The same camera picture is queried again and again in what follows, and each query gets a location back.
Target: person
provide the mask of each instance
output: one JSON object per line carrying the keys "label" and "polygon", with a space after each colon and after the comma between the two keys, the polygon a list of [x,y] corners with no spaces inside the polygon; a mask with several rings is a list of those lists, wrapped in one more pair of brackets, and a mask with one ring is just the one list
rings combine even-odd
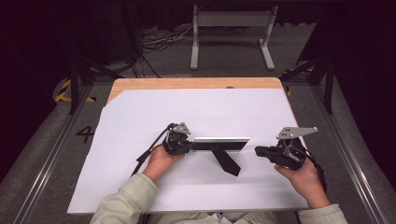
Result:
{"label": "person", "polygon": [[[148,166],[141,174],[133,175],[120,187],[118,193],[106,196],[98,205],[91,223],[137,223],[154,202],[157,195],[155,182],[168,172],[172,165],[184,155],[171,156],[162,145],[156,146],[148,160]],[[305,160],[297,171],[275,165],[275,169],[285,176],[295,190],[306,199],[308,210],[299,212],[302,223],[347,223],[338,204],[331,204],[324,192],[314,164]],[[272,212],[236,213],[234,224],[267,224],[277,223]],[[148,224],[219,224],[232,223],[221,214],[214,213],[181,213],[153,214]]]}

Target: white sheet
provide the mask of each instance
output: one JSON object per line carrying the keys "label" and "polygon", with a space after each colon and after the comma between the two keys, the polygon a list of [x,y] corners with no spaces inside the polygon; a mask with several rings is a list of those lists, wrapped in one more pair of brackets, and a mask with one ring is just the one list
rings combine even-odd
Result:
{"label": "white sheet", "polygon": [[283,127],[297,127],[283,89],[194,89],[124,91],[111,101],[102,111],[67,212],[94,213],[171,122],[185,122],[191,141],[250,140],[240,152],[229,152],[242,168],[239,176],[225,173],[212,153],[191,151],[160,179],[150,212],[306,208],[289,180],[254,151],[256,146],[274,146]]}

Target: gray floor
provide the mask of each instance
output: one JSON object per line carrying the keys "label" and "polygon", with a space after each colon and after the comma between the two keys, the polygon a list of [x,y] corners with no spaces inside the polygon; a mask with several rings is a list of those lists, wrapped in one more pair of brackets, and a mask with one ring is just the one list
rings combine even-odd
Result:
{"label": "gray floor", "polygon": [[[269,44],[276,66],[275,71],[268,71],[265,67],[257,42],[263,33],[257,28],[248,28],[241,35],[223,30],[205,31],[200,37],[200,61],[196,71],[190,70],[190,40],[145,56],[163,77],[279,77],[282,71],[295,66],[295,61],[312,29],[313,25],[275,27]],[[137,65],[136,69],[142,76],[154,76],[147,65],[144,65],[144,70],[140,65]],[[122,74],[134,77],[132,70]],[[329,198],[332,202],[340,204],[349,223],[383,223],[371,220],[362,195],[356,188],[356,182],[345,165],[328,118],[322,113],[313,88],[302,81],[303,77],[297,77],[287,83],[291,88],[290,105],[300,126],[316,126],[319,129],[319,134],[308,135],[305,141],[326,171]],[[54,169],[50,170],[50,179],[45,180],[48,182],[44,182],[45,188],[33,204],[31,213],[25,219],[26,223],[89,223],[92,215],[67,215],[66,209],[92,140],[89,138],[84,144],[84,136],[78,136],[76,133],[86,126],[95,129],[101,109],[105,106],[111,90],[111,81],[105,77],[98,80],[101,81],[95,82],[89,92],[97,101],[85,103],[78,111],[74,125],[65,137],[62,154],[59,155]],[[393,213],[396,207],[395,191],[364,145],[337,85],[334,86],[332,105],[332,118],[337,121],[346,146],[359,163],[378,207],[389,223],[396,223],[396,215]],[[69,109],[70,103],[58,103],[1,183],[0,223],[12,223],[19,213],[43,164],[59,141],[58,136],[70,119]],[[297,223],[291,211],[278,212],[278,216],[281,223]]]}

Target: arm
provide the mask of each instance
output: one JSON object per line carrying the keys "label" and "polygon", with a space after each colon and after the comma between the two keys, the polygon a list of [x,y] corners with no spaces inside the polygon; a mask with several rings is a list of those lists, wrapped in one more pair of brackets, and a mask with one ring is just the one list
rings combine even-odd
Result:
{"label": "arm", "polygon": [[154,182],[183,157],[184,155],[170,156],[163,146],[156,147],[143,174],[133,175],[118,193],[105,197],[91,223],[137,223],[157,195],[158,189]]}
{"label": "arm", "polygon": [[331,204],[327,198],[312,161],[305,160],[297,171],[279,165],[275,169],[306,199],[310,210],[299,213],[303,223],[347,223],[338,204]]}

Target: person's left hand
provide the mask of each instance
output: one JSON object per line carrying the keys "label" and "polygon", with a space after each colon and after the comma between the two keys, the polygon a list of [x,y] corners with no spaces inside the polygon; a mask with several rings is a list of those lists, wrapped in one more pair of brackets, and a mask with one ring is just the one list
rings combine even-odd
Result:
{"label": "person's left hand", "polygon": [[143,171],[143,174],[155,182],[160,176],[165,174],[172,165],[184,158],[183,155],[172,156],[169,155],[163,145],[155,147],[148,160],[148,166]]}

